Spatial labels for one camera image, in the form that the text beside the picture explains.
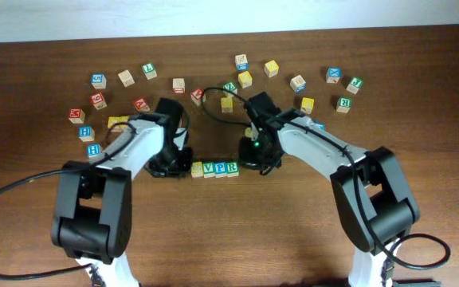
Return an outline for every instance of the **wooden table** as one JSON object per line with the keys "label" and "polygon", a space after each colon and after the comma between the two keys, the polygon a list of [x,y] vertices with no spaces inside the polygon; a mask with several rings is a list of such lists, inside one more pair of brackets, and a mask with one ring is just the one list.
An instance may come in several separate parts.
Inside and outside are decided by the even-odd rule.
{"label": "wooden table", "polygon": [[[174,98],[192,119],[189,145],[198,159],[234,159],[242,128],[207,117],[188,95],[174,95],[171,79],[187,91],[237,80],[234,56],[246,53],[253,85],[282,109],[315,99],[311,116],[356,146],[395,152],[421,208],[413,231],[436,235],[453,249],[450,262],[426,272],[397,268],[395,278],[432,277],[459,286],[459,26],[343,29],[222,36],[51,41],[0,45],[0,187],[24,176],[86,158],[70,108],[86,112],[101,143],[109,116],[135,113],[144,96],[155,107]],[[278,76],[267,78],[266,61]],[[159,77],[146,80],[152,61]],[[324,83],[329,66],[364,79],[357,95]],[[124,88],[117,73],[135,84]],[[91,73],[104,73],[108,107],[91,106]],[[289,87],[302,75],[298,97]],[[349,96],[348,114],[335,99]],[[220,113],[218,94],[209,108]],[[246,120],[239,106],[233,120]],[[0,272],[32,273],[76,265],[50,241],[58,178],[41,179],[0,197]],[[330,183],[307,164],[285,157],[267,177],[241,171],[232,179],[153,179],[133,183],[133,231],[127,248],[132,271],[145,285],[279,285],[345,278],[354,247],[340,227]],[[442,249],[406,243],[401,258],[438,259]],[[84,272],[0,286],[88,286]]]}

